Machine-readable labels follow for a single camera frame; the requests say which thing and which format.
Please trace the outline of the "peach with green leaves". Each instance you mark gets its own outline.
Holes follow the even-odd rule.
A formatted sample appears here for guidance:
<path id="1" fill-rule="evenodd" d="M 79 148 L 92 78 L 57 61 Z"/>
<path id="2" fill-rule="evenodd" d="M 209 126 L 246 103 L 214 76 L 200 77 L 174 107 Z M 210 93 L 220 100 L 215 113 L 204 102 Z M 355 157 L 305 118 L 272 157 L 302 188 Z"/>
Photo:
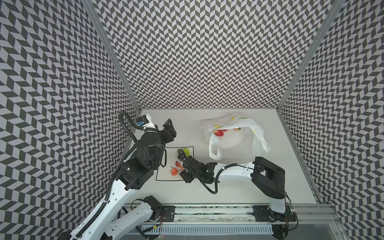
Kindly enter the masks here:
<path id="1" fill-rule="evenodd" d="M 184 169 L 183 165 L 179 162 L 179 161 L 176 161 L 175 165 L 180 168 L 180 169 Z"/>

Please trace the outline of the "green bumpy fruit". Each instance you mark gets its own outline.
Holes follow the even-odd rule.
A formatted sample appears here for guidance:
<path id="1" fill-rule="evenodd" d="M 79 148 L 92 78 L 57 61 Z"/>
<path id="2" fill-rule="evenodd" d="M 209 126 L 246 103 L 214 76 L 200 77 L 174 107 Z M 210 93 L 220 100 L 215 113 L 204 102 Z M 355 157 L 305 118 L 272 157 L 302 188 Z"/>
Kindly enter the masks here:
<path id="1" fill-rule="evenodd" d="M 186 157 L 188 158 L 191 154 L 188 148 L 184 148 L 183 152 L 185 153 Z"/>

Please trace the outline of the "red strawberry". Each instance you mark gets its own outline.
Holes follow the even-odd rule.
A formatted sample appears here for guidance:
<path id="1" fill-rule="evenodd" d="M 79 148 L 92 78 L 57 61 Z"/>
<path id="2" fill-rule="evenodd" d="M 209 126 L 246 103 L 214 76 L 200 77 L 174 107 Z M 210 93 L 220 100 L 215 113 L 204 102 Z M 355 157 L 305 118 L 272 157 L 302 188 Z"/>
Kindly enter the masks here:
<path id="1" fill-rule="evenodd" d="M 223 130 L 215 130 L 214 135 L 216 135 L 218 137 L 222 137 L 224 135 L 224 131 Z"/>

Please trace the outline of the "white plastic bag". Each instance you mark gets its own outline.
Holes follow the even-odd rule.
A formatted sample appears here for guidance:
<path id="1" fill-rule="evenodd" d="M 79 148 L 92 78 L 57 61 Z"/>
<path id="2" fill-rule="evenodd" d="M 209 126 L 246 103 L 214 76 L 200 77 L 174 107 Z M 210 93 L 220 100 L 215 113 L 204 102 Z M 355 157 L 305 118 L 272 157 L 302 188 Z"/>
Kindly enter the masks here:
<path id="1" fill-rule="evenodd" d="M 263 128 L 255 120 L 238 113 L 205 120 L 202 130 L 208 144 L 209 157 L 215 161 L 258 157 L 271 151 Z M 223 130 L 224 135 L 214 135 L 215 130 Z"/>

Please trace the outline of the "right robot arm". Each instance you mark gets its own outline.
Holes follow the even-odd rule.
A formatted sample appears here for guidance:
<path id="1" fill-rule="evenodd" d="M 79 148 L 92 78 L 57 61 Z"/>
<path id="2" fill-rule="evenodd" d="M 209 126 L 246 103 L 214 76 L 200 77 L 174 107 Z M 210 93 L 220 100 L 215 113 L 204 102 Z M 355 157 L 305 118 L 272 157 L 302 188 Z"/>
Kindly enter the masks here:
<path id="1" fill-rule="evenodd" d="M 287 207 L 287 195 L 285 191 L 286 172 L 283 168 L 268 161 L 263 157 L 256 157 L 253 162 L 247 164 L 232 163 L 228 165 L 218 163 L 201 163 L 193 157 L 178 157 L 184 168 L 180 176 L 186 183 L 194 179 L 199 182 L 211 194 L 217 194 L 219 184 L 223 182 L 251 182 L 264 195 L 270 198 L 267 208 L 269 216 L 265 222 L 285 222 L 290 218 L 297 220 L 295 212 Z"/>

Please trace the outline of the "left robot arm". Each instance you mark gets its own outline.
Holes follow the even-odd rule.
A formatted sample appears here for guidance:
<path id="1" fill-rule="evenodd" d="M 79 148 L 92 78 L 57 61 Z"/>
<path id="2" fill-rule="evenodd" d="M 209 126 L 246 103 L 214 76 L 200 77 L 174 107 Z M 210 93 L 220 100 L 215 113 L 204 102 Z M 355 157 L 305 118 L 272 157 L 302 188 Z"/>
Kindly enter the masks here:
<path id="1" fill-rule="evenodd" d="M 75 229 L 61 233 L 60 240 L 119 240 L 144 222 L 164 220 L 162 204 L 154 196 L 143 198 L 139 206 L 115 218 L 158 170 L 166 144 L 177 136 L 171 120 L 164 123 L 161 131 L 149 115 L 138 118 L 141 120 L 145 123 L 133 125 L 144 134 L 139 140 L 133 139 L 134 144 L 119 162 L 104 198 Z"/>

